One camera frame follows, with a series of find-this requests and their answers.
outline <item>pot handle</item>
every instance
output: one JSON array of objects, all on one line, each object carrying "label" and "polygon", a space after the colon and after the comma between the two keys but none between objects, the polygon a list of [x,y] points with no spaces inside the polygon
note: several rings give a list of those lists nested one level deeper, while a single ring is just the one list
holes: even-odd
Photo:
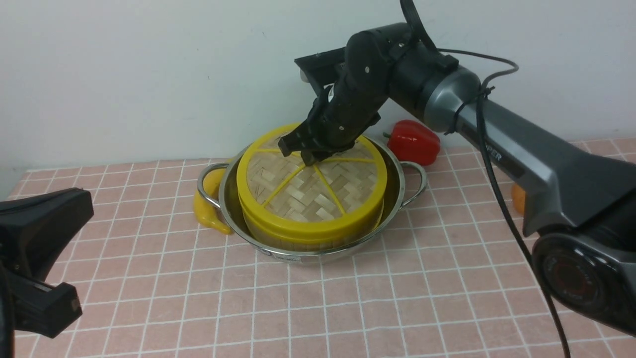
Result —
[{"label": "pot handle", "polygon": [[229,163],[215,163],[215,164],[211,164],[207,168],[203,169],[201,174],[199,174],[199,178],[197,180],[197,191],[198,191],[199,195],[201,195],[201,197],[204,198],[208,203],[214,205],[214,207],[217,208],[217,209],[221,209],[221,203],[219,203],[219,201],[217,199],[214,199],[213,197],[211,197],[210,195],[208,195],[205,192],[205,189],[204,189],[204,186],[203,186],[203,181],[205,180],[205,177],[208,174],[210,174],[211,172],[213,172],[215,170],[219,170],[219,169],[225,169],[229,165],[230,165]]},{"label": "pot handle", "polygon": [[409,205],[413,200],[417,199],[417,197],[419,197],[420,194],[424,192],[424,190],[426,190],[426,187],[428,187],[429,185],[429,178],[426,175],[426,170],[424,170],[424,167],[415,162],[400,162],[400,165],[402,165],[403,167],[406,166],[413,168],[417,170],[417,173],[420,175],[420,187],[417,189],[412,197],[409,197],[402,202],[402,205],[400,205],[399,207],[400,210],[402,210],[406,205]]}]

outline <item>red bell pepper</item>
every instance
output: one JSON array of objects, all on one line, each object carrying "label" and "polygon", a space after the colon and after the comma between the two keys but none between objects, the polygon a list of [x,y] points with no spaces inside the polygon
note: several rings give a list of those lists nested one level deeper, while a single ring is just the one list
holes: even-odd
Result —
[{"label": "red bell pepper", "polygon": [[437,134],[414,120],[401,120],[393,127],[387,146],[399,161],[416,162],[429,166],[435,162],[441,150]]}]

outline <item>yellow banana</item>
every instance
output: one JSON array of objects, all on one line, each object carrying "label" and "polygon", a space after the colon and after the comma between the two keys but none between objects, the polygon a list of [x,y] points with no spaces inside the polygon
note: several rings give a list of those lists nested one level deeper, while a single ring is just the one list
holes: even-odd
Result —
[{"label": "yellow banana", "polygon": [[[210,172],[205,176],[203,180],[203,188],[205,192],[213,198],[219,197],[219,187],[221,186],[221,179],[225,169],[218,169]],[[195,216],[199,223],[205,227],[211,227],[223,234],[229,235],[232,233],[232,229],[227,226],[223,221],[219,220],[216,213],[216,208],[212,204],[208,203],[199,193],[195,191],[195,196],[192,202],[192,207]]]}]

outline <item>pink tiled tablecloth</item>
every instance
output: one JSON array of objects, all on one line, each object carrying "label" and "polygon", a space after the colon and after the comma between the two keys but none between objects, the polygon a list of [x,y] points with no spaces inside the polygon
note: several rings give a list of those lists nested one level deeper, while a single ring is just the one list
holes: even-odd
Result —
[{"label": "pink tiled tablecloth", "polygon": [[[636,162],[636,138],[576,145]],[[83,316],[54,340],[18,333],[17,357],[562,357],[472,148],[446,151],[381,237],[323,267],[199,226],[192,195],[209,162],[24,176],[11,199],[83,187],[95,216],[47,279],[77,287]],[[559,308],[574,357],[634,356],[636,340]]]}]

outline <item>bamboo steamer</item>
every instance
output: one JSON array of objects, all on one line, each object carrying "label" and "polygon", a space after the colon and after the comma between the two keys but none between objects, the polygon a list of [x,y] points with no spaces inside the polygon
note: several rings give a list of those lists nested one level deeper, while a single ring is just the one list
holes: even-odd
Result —
[{"label": "bamboo steamer", "polygon": [[386,164],[363,136],[354,147],[313,166],[283,157],[278,141],[297,124],[255,141],[237,168],[238,198],[258,241],[290,251],[346,245],[378,225],[387,185]]}]

